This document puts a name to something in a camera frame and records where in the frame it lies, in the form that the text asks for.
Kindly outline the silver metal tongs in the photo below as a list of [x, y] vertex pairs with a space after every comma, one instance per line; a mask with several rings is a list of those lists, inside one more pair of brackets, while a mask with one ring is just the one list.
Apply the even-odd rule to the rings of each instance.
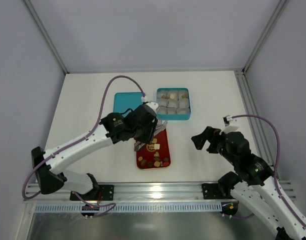
[[[167, 120], [158, 120], [156, 128], [153, 132], [153, 137], [155, 137], [158, 133], [164, 131], [167, 127], [168, 121]], [[134, 151], [138, 152], [146, 143], [136, 141], [134, 144]]]

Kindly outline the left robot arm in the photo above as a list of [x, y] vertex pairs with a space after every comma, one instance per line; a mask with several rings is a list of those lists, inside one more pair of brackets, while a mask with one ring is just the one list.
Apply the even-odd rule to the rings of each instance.
[[52, 194], [60, 189], [80, 195], [94, 195], [98, 183], [90, 173], [80, 174], [67, 168], [87, 155], [119, 142], [134, 139], [149, 144], [157, 127], [157, 109], [154, 102], [145, 102], [126, 116], [112, 112], [100, 119], [95, 129], [56, 148], [43, 150], [35, 147], [31, 151], [33, 172], [40, 193]]

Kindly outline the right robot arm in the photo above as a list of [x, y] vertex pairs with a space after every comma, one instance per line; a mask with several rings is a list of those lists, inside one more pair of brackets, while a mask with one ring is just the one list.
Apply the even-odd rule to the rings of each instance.
[[197, 150], [206, 142], [210, 154], [219, 154], [233, 171], [218, 180], [218, 190], [245, 205], [275, 235], [277, 240], [306, 240], [306, 217], [275, 179], [271, 167], [252, 153], [244, 135], [207, 126], [191, 140]]

